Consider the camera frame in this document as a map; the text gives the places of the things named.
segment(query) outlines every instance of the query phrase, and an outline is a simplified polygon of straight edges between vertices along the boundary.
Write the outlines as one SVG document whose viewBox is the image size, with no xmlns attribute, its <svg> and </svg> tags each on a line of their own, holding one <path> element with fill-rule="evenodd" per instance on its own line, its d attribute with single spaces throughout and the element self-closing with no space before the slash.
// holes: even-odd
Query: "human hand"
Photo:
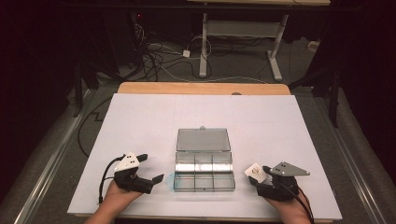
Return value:
<svg viewBox="0 0 396 224">
<path fill-rule="evenodd" d="M 141 192 L 120 189 L 116 182 L 112 180 L 107 188 L 105 199 L 92 217 L 87 219 L 85 223 L 111 223 L 119 213 L 125 210 L 131 202 L 142 194 Z"/>
<path fill-rule="evenodd" d="M 308 200 L 299 189 L 298 197 L 309 208 Z M 285 224 L 310 224 L 309 215 L 304 210 L 303 206 L 296 200 L 292 199 L 287 202 L 278 202 L 272 199 L 264 198 L 269 204 L 271 204 L 279 213 L 280 218 Z"/>
</svg>

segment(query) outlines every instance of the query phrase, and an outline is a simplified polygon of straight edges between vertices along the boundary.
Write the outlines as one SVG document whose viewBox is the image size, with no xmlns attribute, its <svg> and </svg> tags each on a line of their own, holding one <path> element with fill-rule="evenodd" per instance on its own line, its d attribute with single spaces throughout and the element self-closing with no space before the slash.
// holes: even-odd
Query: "white desk frame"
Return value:
<svg viewBox="0 0 396 224">
<path fill-rule="evenodd" d="M 305 6 L 327 6 L 330 4 L 329 0 L 247 0 L 247 1 L 239 1 L 239 0 L 191 0 L 194 2 L 204 2 L 207 3 L 244 3 L 244 4 L 272 4 L 272 5 L 305 5 Z M 271 65 L 271 69 L 274 75 L 275 81 L 282 81 L 282 75 L 280 74 L 279 66 L 276 62 L 276 53 L 279 49 L 280 41 L 282 40 L 283 33 L 285 31 L 286 23 L 288 21 L 289 15 L 283 15 L 281 22 L 270 23 L 270 22 L 244 22 L 245 25 L 250 26 L 249 31 L 251 33 L 243 33 L 235 32 L 235 30 L 241 29 L 241 22 L 235 23 L 234 21 L 226 21 L 230 23 L 228 26 L 227 35 L 233 36 L 256 36 L 256 37 L 274 37 L 275 42 L 272 50 L 267 51 L 268 61 Z M 203 17 L 203 31 L 202 31 L 202 48 L 201 48 L 201 61 L 200 61 L 200 77 L 207 76 L 207 45 L 206 39 L 208 35 L 219 35 L 216 33 L 210 32 L 213 30 L 209 29 L 208 26 L 212 24 L 207 19 L 207 13 L 204 13 Z M 262 28 L 268 28 L 268 32 L 257 32 L 258 30 L 262 30 Z"/>
<path fill-rule="evenodd" d="M 274 79 L 275 81 L 282 81 L 282 75 L 280 74 L 279 66 L 277 65 L 276 62 L 276 53 L 277 50 L 279 49 L 280 41 L 282 40 L 282 35 L 283 32 L 285 31 L 286 27 L 286 22 L 288 21 L 289 15 L 283 15 L 282 21 L 275 23 L 277 26 L 277 31 L 274 35 L 260 35 L 260 34 L 249 34 L 249 35 L 244 35 L 244 36 L 257 36 L 257 37 L 274 37 L 275 42 L 274 42 L 274 47 L 272 50 L 267 51 L 267 57 L 268 61 L 271 65 L 271 69 L 273 71 Z M 262 26 L 268 25 L 269 22 L 262 22 Z M 207 20 L 207 13 L 204 13 L 204 19 L 203 19 L 203 30 L 202 30 L 202 47 L 201 47 L 201 60 L 200 60 L 200 69 L 199 69 L 199 76 L 200 77 L 206 77 L 207 76 L 207 46 L 206 46 L 206 39 L 208 35 L 214 35 L 211 33 L 208 33 L 207 31 L 207 25 L 208 25 L 208 20 Z M 250 26 L 257 26 L 257 22 L 251 22 Z"/>
</svg>

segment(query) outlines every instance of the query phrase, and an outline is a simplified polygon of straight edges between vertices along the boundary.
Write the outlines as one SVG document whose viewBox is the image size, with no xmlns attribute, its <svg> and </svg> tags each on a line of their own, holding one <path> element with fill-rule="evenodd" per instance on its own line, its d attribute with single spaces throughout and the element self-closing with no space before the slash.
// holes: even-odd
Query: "clear plastic box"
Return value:
<svg viewBox="0 0 396 224">
<path fill-rule="evenodd" d="M 180 129 L 176 192 L 234 191 L 233 157 L 226 129 Z"/>
</svg>

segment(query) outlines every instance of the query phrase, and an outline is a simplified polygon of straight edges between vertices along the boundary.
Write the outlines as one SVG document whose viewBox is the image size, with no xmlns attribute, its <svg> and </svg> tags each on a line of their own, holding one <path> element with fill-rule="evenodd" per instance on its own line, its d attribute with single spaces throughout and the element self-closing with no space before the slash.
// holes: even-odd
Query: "white tabletop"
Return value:
<svg viewBox="0 0 396 224">
<path fill-rule="evenodd" d="M 227 129 L 233 153 L 234 192 L 173 191 L 177 131 L 201 126 Z M 97 209 L 99 183 L 106 166 L 129 151 L 148 154 L 148 160 L 140 164 L 140 177 L 151 179 L 164 174 L 164 179 L 150 195 L 134 201 L 121 217 L 277 220 L 276 210 L 257 195 L 244 171 L 255 162 L 273 167 L 286 161 L 311 173 L 296 179 L 309 197 L 315 219 L 342 218 L 300 108 L 291 95 L 115 94 L 68 213 L 85 216 Z M 108 176 L 113 176 L 113 168 Z"/>
</svg>

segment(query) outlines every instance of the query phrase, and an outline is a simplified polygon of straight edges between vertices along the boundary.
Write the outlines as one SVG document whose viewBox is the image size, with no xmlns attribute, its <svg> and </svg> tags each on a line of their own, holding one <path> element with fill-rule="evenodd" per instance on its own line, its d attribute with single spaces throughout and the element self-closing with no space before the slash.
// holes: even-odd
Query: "desk leg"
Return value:
<svg viewBox="0 0 396 224">
<path fill-rule="evenodd" d="M 76 111 L 74 118 L 78 117 L 82 109 L 82 82 L 81 82 L 81 65 L 78 63 L 75 67 L 75 95 L 76 95 Z"/>
<path fill-rule="evenodd" d="M 201 48 L 201 60 L 199 64 L 199 77 L 206 77 L 206 37 L 207 37 L 207 13 L 204 13 L 204 19 L 202 21 L 202 48 Z"/>
<path fill-rule="evenodd" d="M 332 75 L 332 91 L 329 106 L 329 117 L 332 121 L 332 126 L 338 128 L 337 123 L 337 107 L 338 107 L 338 91 L 340 87 L 340 71 L 335 71 Z"/>
<path fill-rule="evenodd" d="M 277 28 L 274 48 L 273 48 L 273 50 L 267 51 L 268 60 L 270 61 L 270 65 L 273 70 L 274 78 L 276 81 L 282 81 L 282 76 L 280 75 L 279 66 L 277 65 L 277 62 L 276 62 L 276 53 L 279 48 L 280 41 L 282 40 L 282 35 L 283 35 L 283 32 L 285 31 L 286 22 L 288 21 L 288 17 L 289 17 L 289 15 L 283 15 L 282 21 L 279 24 L 279 27 Z"/>
</svg>

